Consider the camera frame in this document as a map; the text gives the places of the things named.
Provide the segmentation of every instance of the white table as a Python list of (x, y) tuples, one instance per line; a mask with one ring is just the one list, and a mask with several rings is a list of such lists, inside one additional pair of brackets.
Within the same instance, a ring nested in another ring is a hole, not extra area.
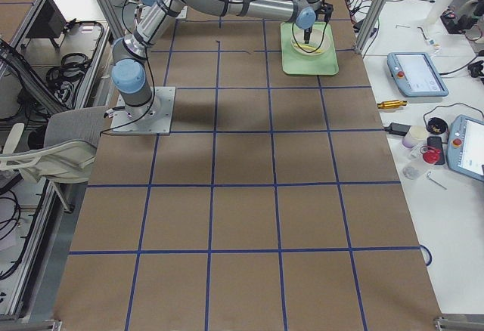
[[(388, 2), (380, 15), (380, 32), (365, 57), (374, 96), (377, 102), (408, 101), (406, 107), (380, 111), (384, 125), (423, 125), (422, 115), (440, 104), (464, 102), (484, 110), (484, 85), (470, 78), (466, 70), (444, 79), (450, 94), (439, 98), (406, 98), (390, 76), (386, 55), (392, 51), (425, 51), (439, 72), (456, 69), (474, 56), (464, 36), (447, 34), (440, 22), (427, 30), (427, 35), (440, 44), (440, 50), (425, 42), (417, 27), (431, 5), (417, 0)], [(443, 118), (450, 125), (459, 114), (480, 119), (478, 112), (462, 106), (439, 108), (431, 116)], [(453, 172), (447, 165), (432, 169), (433, 178), (447, 190), (424, 176), (408, 180), (402, 175), (402, 168), (410, 161), (410, 150), (402, 146), (401, 137), (388, 135), (388, 142), (418, 239), (433, 255), (433, 263), (427, 269), (442, 312), (484, 314), (484, 183)]]

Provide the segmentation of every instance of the blue tablet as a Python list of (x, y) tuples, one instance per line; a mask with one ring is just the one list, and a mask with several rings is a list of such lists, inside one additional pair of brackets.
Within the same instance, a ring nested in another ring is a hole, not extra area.
[(390, 53), (386, 62), (399, 90), (406, 97), (448, 95), (448, 89), (427, 53)]
[(484, 122), (460, 115), (452, 123), (447, 146), (448, 167), (484, 181)]

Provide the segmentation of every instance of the chair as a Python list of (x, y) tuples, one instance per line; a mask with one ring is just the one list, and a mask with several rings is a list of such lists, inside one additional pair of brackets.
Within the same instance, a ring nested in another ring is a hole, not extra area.
[(14, 153), (24, 124), (11, 129), (0, 154), (0, 171), (18, 170), (27, 182), (50, 181), (67, 212), (72, 212), (59, 184), (86, 182), (91, 174), (103, 115), (107, 107), (92, 107), (55, 114), (45, 132), (45, 147)]

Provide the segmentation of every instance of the green tray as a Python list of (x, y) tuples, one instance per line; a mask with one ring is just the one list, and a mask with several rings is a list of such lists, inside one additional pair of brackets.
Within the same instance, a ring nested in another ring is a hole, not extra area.
[[(286, 74), (306, 76), (333, 76), (338, 73), (338, 60), (334, 49), (333, 32), (328, 24), (325, 36), (331, 39), (330, 48), (321, 55), (308, 56), (296, 52), (292, 46), (292, 23), (281, 24), (282, 70)], [(314, 28), (323, 30), (324, 23), (317, 22)]]

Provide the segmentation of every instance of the red object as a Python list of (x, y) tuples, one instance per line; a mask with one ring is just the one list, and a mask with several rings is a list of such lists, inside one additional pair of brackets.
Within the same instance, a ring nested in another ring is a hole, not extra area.
[(454, 146), (454, 147), (460, 147), (460, 146), (462, 146), (462, 140), (460, 138), (455, 138), (452, 141), (452, 146)]
[(422, 156), (425, 162), (433, 165), (440, 159), (440, 150), (434, 147), (428, 147)]

